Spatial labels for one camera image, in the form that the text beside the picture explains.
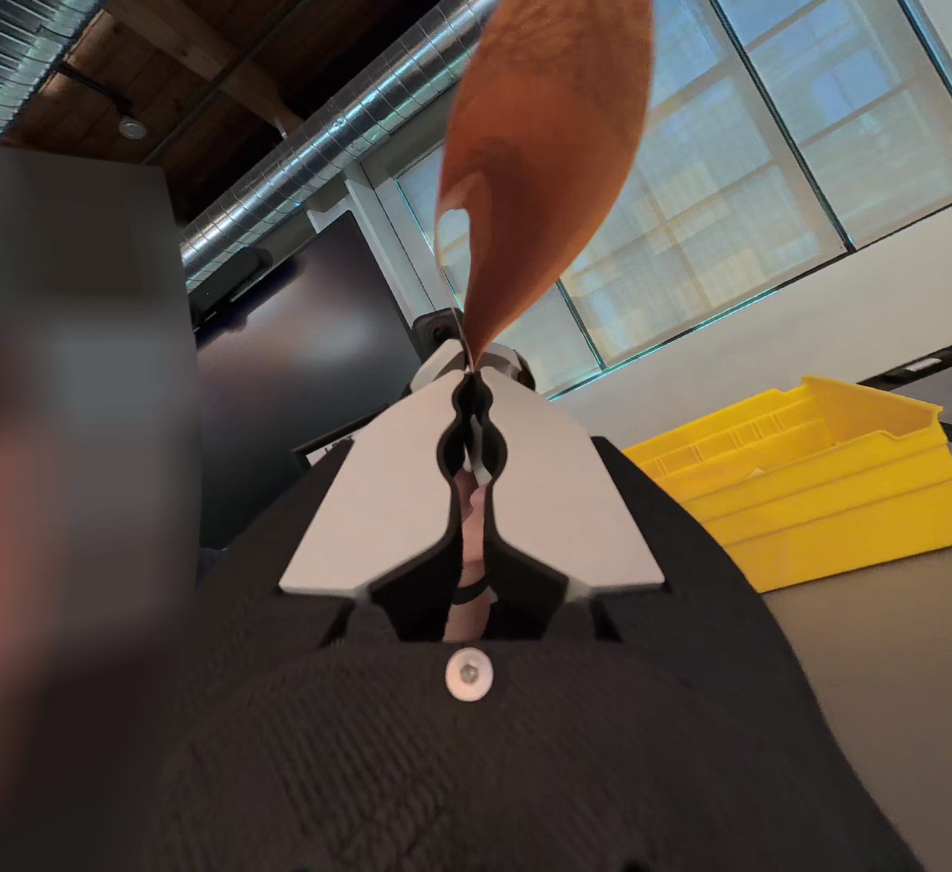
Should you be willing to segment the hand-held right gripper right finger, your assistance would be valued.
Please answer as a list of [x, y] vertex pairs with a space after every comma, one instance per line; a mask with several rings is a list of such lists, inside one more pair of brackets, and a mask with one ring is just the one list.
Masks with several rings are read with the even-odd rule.
[[665, 578], [587, 430], [495, 368], [480, 369], [473, 405], [485, 490], [489, 586], [533, 631], [564, 604], [653, 592]]

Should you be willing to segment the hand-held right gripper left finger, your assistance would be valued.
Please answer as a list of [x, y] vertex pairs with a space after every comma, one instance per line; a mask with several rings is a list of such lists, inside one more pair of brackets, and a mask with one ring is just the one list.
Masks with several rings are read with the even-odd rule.
[[454, 475], [471, 381], [451, 370], [351, 439], [281, 592], [378, 606], [400, 640], [443, 640], [463, 572]]

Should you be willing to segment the patterned origami paper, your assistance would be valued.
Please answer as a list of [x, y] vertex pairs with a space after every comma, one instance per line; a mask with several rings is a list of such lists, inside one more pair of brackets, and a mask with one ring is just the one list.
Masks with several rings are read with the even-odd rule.
[[591, 242], [635, 163], [652, 82], [651, 0], [501, 0], [459, 81], [434, 210], [468, 217], [471, 369]]

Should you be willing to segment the person's left hand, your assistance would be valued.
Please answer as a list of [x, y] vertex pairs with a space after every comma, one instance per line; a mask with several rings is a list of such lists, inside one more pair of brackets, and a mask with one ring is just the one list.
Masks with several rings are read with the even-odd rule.
[[454, 476], [462, 516], [463, 563], [447, 614], [445, 642], [479, 640], [488, 624], [494, 594], [485, 576], [483, 522], [485, 486], [464, 469]]

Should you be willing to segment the large dark display screen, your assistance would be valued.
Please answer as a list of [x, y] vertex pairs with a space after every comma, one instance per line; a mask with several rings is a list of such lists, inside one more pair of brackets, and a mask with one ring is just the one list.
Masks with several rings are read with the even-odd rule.
[[302, 475], [292, 456], [396, 402], [421, 359], [346, 211], [197, 337], [199, 545], [224, 549]]

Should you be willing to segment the black video bar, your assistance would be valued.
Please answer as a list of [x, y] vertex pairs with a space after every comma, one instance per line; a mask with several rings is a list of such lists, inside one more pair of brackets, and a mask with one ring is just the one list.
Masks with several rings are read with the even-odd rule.
[[273, 264], [271, 253], [259, 247], [244, 247], [227, 259], [187, 295], [190, 309], [205, 314], [230, 301]]

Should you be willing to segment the yellow plastic bin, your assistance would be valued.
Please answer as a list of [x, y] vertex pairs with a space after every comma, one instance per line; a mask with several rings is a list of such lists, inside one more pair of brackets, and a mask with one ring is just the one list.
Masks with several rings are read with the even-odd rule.
[[624, 453], [766, 593], [950, 547], [943, 412], [804, 376]]

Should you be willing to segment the large window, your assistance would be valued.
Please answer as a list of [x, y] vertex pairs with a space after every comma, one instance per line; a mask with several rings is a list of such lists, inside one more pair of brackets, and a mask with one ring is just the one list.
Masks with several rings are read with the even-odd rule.
[[619, 199], [501, 336], [558, 395], [950, 205], [950, 52], [919, 0], [653, 0]]

